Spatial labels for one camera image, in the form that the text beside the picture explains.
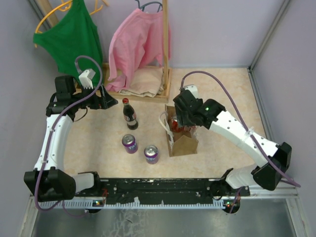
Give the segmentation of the red soda can front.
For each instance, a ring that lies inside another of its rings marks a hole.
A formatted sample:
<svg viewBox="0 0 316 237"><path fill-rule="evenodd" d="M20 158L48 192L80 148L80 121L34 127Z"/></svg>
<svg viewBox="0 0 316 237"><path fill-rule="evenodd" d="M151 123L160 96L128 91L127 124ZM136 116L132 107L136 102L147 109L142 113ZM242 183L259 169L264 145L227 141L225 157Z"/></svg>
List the red soda can front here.
<svg viewBox="0 0 316 237"><path fill-rule="evenodd" d="M190 132L191 128L187 127L187 126L183 126L180 127L179 123L178 123L178 119L177 116L173 116L171 119L171 125L172 125L172 131L175 133L179 133L179 132Z"/></svg>

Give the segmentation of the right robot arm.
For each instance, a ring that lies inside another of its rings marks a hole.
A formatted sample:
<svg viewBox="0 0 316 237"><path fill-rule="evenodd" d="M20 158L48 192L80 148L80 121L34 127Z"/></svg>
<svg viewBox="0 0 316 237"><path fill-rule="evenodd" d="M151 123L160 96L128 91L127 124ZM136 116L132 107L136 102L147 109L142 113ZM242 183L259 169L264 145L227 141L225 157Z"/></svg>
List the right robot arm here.
<svg viewBox="0 0 316 237"><path fill-rule="evenodd" d="M213 99L203 101L197 93L185 89L173 101L180 126L201 126L218 133L242 149L254 164L232 169L221 182L221 191L230 196L238 188L259 185L273 191L290 165L292 148L286 142L277 144L250 129Z"/></svg>

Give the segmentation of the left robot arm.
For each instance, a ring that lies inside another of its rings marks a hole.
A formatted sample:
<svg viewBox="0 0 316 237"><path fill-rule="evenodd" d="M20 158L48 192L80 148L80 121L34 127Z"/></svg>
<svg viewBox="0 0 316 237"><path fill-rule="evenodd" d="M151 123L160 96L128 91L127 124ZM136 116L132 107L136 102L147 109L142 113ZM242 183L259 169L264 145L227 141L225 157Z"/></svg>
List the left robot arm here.
<svg viewBox="0 0 316 237"><path fill-rule="evenodd" d="M80 109L106 110L118 101L100 86L76 92L72 76L55 78L56 92L46 108L46 132L39 159L33 171L25 172L24 182L38 202L71 200L75 195L97 196L103 184L96 171L70 176L64 172L68 134Z"/></svg>

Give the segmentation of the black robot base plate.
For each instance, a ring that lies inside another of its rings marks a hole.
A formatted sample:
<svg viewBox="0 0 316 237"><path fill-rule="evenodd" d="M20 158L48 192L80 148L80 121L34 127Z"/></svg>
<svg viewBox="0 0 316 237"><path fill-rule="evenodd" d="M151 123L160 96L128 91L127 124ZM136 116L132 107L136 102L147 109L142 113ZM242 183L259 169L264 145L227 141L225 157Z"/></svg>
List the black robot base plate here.
<svg viewBox="0 0 316 237"><path fill-rule="evenodd" d="M91 213L100 209L221 209L236 213L248 187L231 188L224 178L103 178L75 194Z"/></svg>

